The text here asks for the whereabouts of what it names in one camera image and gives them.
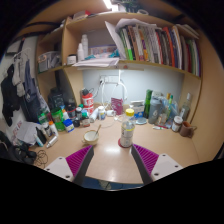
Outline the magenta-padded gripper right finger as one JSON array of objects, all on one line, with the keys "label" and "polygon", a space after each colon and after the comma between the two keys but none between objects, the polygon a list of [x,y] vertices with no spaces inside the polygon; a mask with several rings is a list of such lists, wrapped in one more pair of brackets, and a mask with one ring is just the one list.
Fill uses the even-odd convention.
[{"label": "magenta-padded gripper right finger", "polygon": [[140,172],[143,184],[147,185],[182,169],[182,166],[168,154],[156,154],[137,144],[131,147],[131,154]]}]

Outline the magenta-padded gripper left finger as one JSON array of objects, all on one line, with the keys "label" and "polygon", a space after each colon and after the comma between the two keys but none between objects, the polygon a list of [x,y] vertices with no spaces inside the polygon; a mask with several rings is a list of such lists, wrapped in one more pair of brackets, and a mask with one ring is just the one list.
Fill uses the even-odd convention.
[{"label": "magenta-padded gripper left finger", "polygon": [[81,186],[93,155],[93,146],[89,145],[68,157],[58,157],[45,171]]}]

